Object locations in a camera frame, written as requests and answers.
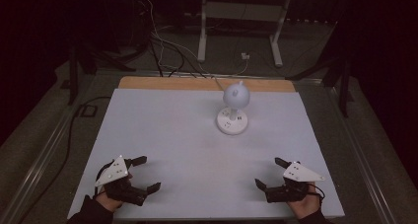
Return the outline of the black metal stand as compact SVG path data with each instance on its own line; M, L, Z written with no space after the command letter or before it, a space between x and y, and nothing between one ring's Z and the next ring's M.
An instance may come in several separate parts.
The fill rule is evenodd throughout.
M324 68L327 68L327 72L322 78L321 83L326 88L334 87L336 83L339 83L338 108L343 116L347 117L347 102L349 98L349 79L351 71L351 63L347 55L333 56L329 59L318 62L301 73L286 76L285 79L290 81L300 81Z
M74 41L69 45L69 105L73 105L79 93L79 73L81 67L87 74L95 74L98 67L94 58L101 59L120 71L134 72L133 68L127 67L108 54L99 50L89 42Z

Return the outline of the black power adapter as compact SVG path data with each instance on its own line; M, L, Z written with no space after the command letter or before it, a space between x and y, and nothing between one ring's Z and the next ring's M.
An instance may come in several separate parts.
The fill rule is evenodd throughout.
M97 110L97 106L84 105L81 110L81 117L95 117Z

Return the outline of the metal floor rail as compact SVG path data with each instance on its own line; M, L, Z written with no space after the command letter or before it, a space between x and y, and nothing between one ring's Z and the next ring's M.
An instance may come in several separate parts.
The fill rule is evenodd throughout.
M72 106L52 87L0 147L0 224L62 224L108 105L110 83L84 76ZM84 105L95 117L81 117Z
M350 148L354 156L354 160L361 173L365 186L382 221L382 224L398 224L393 215L393 212L387 204L381 186L379 185L373 173L373 170L360 146L360 143L354 133L354 130L349 124L347 118L340 111L340 108L338 106L339 95L337 94L337 91L334 88L328 87L325 87L324 90L330 99L333 110L336 113L339 122L343 126L344 134L348 139Z

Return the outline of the person's left hand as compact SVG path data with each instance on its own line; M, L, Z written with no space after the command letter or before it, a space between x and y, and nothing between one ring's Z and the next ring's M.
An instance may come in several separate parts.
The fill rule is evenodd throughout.
M101 192L96 196L96 201L106 210L110 212L115 212L117 209L119 209L123 202L119 200L114 200L112 198L109 198L105 191Z

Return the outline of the white desk lamp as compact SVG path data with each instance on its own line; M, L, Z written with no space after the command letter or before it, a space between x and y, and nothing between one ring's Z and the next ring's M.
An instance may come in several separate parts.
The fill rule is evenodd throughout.
M225 134L238 135L248 126L248 117L244 108L249 104L250 93L243 81L230 85L225 91L225 108L218 112L216 122Z

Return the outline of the person's right hand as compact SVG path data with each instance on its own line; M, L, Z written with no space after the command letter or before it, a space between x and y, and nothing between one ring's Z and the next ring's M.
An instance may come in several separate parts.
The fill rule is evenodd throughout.
M309 183L309 194L300 201L288 202L289 207L297 219L303 219L320 209L320 198L314 183Z

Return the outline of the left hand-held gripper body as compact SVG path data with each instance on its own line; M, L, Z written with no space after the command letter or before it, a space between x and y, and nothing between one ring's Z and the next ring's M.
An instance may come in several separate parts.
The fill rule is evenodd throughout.
M97 174L95 194L103 187L109 198L142 206L148 193L130 184L129 168L132 160L119 156L104 165Z

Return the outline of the white table mat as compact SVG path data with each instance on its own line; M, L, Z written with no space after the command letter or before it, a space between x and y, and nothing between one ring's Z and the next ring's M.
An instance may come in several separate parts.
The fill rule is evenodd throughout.
M253 92L245 108L244 133L226 135L215 122L223 108L216 91L114 91L70 211L80 210L100 168L112 159L147 157L132 169L132 184L161 188L141 206L125 204L118 220L210 220L290 218L284 203L267 202L255 185L283 182L280 157L321 174L322 212L344 214L297 93Z

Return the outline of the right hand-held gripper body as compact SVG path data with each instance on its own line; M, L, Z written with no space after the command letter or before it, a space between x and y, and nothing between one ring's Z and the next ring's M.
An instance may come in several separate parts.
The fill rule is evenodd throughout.
M304 167L299 162L290 162L291 165L284 169L284 184L280 187L267 187L266 200L272 202L300 201L309 193L309 183L322 182L325 177Z

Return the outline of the white metal stand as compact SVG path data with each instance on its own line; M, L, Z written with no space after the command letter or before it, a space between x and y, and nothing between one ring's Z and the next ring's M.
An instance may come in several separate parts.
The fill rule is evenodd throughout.
M275 22L277 24L276 31L269 36L269 43L274 64L277 67L282 67L283 60L279 49L278 39L281 35L290 3L291 0L284 0L280 6L273 6L201 0L201 27L197 61L204 62L206 59L206 22L208 18L264 21Z

